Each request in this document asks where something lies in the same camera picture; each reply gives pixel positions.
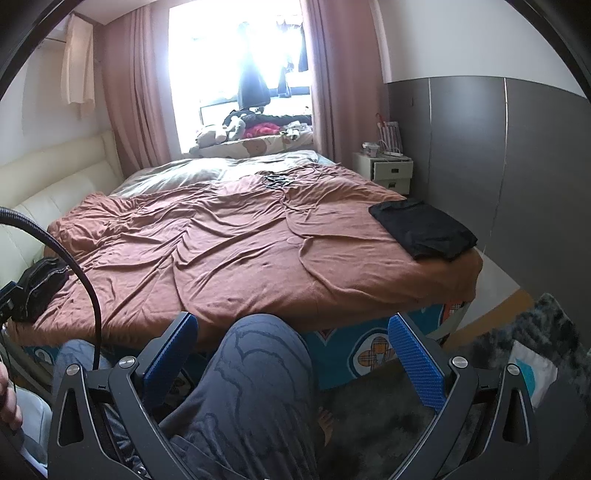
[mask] hand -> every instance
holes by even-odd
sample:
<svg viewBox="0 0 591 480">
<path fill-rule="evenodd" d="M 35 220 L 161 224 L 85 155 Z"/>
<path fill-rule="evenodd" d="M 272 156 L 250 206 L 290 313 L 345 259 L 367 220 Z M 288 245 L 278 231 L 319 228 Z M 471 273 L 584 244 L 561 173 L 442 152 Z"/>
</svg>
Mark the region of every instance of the hand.
<svg viewBox="0 0 591 480">
<path fill-rule="evenodd" d="M 0 421 L 6 423 L 13 431 L 22 426 L 21 407 L 17 405 L 17 394 L 8 385 L 8 371 L 0 362 Z"/>
</svg>

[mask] gray fluffy rug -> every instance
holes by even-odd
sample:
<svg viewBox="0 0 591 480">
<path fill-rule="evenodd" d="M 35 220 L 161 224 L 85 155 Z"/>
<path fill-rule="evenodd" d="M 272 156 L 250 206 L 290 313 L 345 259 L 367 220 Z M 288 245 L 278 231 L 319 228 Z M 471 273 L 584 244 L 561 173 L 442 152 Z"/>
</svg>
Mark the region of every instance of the gray fluffy rug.
<svg viewBox="0 0 591 480">
<path fill-rule="evenodd" d="M 558 378 L 572 383 L 591 414 L 591 358 L 579 342 L 574 324 L 549 294 L 513 323 L 493 330 L 456 353 L 478 368 L 501 368 L 513 340 L 550 359 Z M 434 411 L 420 403 L 396 360 L 354 382 L 322 394 L 335 418 L 331 442 L 319 460 L 322 480 L 383 480 L 392 475 L 431 422 Z M 446 466 L 457 466 L 478 418 L 473 407 Z"/>
</svg>

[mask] bedspread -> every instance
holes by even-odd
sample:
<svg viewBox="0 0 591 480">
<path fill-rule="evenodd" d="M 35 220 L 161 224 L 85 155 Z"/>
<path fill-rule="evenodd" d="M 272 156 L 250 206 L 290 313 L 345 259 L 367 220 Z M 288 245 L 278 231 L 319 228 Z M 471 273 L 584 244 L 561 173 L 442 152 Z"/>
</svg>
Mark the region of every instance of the bedspread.
<svg viewBox="0 0 591 480">
<path fill-rule="evenodd" d="M 89 195 L 52 223 L 97 292 L 105 342 L 141 349 L 178 312 L 214 348 L 252 313 L 300 332 L 341 327 L 475 296 L 482 260 L 413 261 L 368 213 L 397 193 L 336 166 L 308 164 L 269 188 L 265 174 L 132 198 Z M 8 323 L 21 345 L 94 334 L 90 300 L 71 275 L 34 325 Z"/>
</svg>

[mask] cream leather headboard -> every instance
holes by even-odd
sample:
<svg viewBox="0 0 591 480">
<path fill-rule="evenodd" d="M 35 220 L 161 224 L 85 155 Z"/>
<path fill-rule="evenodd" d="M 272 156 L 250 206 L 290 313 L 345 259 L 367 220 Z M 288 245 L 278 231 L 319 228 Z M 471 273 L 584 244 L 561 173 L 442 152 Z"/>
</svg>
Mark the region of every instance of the cream leather headboard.
<svg viewBox="0 0 591 480">
<path fill-rule="evenodd" d="M 113 132 L 73 140 L 28 154 L 0 167 L 0 205 L 43 228 L 89 193 L 111 193 L 123 182 Z M 0 225 L 0 288 L 17 281 L 43 255 L 29 234 Z"/>
</svg>

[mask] metal screw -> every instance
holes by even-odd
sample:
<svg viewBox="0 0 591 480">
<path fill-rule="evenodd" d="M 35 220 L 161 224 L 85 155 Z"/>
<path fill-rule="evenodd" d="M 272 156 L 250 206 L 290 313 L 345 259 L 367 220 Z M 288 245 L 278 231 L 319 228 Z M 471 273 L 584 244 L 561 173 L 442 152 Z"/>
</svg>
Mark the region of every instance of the metal screw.
<svg viewBox="0 0 591 480">
<path fill-rule="evenodd" d="M 129 367 L 132 367 L 134 363 L 135 363 L 135 357 L 134 356 L 125 356 L 121 360 L 119 360 L 119 366 L 121 368 L 129 368 Z"/>
<path fill-rule="evenodd" d="M 462 356 L 455 356 L 452 363 L 458 368 L 466 368 L 468 366 L 468 360 Z"/>
<path fill-rule="evenodd" d="M 517 365 L 514 365 L 514 364 L 507 365 L 507 371 L 511 375 L 519 375 L 521 373 L 521 370 L 519 370 L 519 367 Z"/>
<path fill-rule="evenodd" d="M 70 365 L 66 368 L 66 373 L 68 375 L 76 375 L 80 371 L 80 367 L 76 364 Z"/>
</svg>

